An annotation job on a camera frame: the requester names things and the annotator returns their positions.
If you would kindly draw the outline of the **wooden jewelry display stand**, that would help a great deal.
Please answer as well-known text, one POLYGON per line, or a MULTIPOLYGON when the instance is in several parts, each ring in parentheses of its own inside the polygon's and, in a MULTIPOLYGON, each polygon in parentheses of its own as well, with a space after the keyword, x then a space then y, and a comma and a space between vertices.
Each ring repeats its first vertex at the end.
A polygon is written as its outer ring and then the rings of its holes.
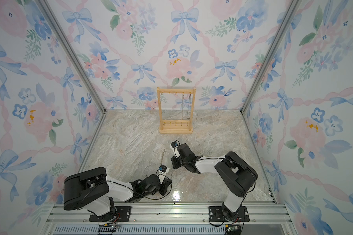
POLYGON ((196 89, 162 89, 157 87, 159 133, 193 133, 196 89))

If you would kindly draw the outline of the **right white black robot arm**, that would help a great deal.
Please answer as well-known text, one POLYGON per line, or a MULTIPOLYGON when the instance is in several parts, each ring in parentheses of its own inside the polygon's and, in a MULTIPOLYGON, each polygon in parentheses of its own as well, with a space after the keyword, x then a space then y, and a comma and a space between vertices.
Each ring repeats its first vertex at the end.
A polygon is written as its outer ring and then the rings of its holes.
POLYGON ((256 187, 257 172, 235 152, 221 157, 196 156, 187 144, 174 141, 170 144, 174 156, 173 169, 186 168, 195 174, 216 173, 228 188, 228 195, 222 204, 222 212, 228 221, 237 219, 240 208, 248 193, 256 187))

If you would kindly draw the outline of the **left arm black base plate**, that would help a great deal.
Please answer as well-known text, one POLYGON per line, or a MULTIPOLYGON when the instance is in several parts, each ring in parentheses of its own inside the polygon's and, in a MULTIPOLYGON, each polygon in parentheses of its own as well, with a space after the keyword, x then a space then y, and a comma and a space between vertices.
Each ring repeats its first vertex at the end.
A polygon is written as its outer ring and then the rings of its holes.
POLYGON ((131 206, 115 206, 108 213, 97 216, 91 213, 89 222, 129 222, 131 206))

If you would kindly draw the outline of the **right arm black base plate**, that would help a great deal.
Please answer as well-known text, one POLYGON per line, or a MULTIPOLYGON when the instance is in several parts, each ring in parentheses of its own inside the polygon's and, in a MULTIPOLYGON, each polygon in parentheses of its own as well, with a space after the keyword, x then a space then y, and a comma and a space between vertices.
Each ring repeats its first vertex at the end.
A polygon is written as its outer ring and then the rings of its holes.
POLYGON ((208 214, 211 222, 250 221, 248 210, 244 206, 240 206, 236 212, 232 212, 224 206, 210 206, 208 208, 208 214))

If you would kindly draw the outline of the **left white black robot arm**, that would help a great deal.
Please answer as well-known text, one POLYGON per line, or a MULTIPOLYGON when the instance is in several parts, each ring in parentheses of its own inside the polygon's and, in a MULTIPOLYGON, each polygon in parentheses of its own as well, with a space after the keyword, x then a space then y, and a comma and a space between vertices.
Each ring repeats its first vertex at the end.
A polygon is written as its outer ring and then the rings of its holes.
POLYGON ((66 211, 85 209, 99 221, 114 221, 121 215, 115 202, 136 203, 152 195, 165 198, 172 189, 172 180, 166 176, 168 168, 161 166, 155 174, 145 179, 122 182, 110 177, 104 167, 67 177, 64 181, 64 205, 66 211))

